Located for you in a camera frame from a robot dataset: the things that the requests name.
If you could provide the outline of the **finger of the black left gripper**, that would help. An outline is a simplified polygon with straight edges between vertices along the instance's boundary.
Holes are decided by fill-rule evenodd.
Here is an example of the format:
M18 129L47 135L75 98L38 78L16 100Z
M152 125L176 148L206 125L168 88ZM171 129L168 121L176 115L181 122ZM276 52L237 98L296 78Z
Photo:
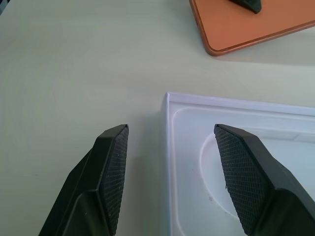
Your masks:
M261 11L261 0L229 0L254 14L258 14Z

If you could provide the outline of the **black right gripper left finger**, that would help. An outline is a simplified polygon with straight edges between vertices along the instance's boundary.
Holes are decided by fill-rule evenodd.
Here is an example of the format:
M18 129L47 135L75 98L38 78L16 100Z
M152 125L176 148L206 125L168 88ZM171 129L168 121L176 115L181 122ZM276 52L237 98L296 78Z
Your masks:
M115 236L129 129L105 130L71 170L38 236Z

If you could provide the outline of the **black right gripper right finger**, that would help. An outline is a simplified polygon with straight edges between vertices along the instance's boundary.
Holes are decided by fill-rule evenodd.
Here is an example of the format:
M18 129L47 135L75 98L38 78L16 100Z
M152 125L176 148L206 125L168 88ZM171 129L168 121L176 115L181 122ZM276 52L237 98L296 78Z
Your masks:
M315 236L315 201L262 141L216 124L227 191L247 236Z

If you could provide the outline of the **orange tray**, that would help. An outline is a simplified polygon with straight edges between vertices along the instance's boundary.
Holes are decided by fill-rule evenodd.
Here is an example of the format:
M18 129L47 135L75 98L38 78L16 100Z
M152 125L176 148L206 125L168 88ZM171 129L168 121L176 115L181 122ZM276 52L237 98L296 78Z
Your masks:
M189 0L206 52L221 56L315 27L315 0L260 0L255 14L231 0Z

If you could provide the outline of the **white plastic tray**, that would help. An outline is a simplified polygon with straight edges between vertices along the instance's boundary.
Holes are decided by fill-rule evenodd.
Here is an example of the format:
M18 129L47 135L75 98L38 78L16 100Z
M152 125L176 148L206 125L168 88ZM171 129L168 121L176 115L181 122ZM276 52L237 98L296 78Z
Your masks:
M160 236L246 236L225 187L216 124L256 135L315 201L315 108L168 92Z

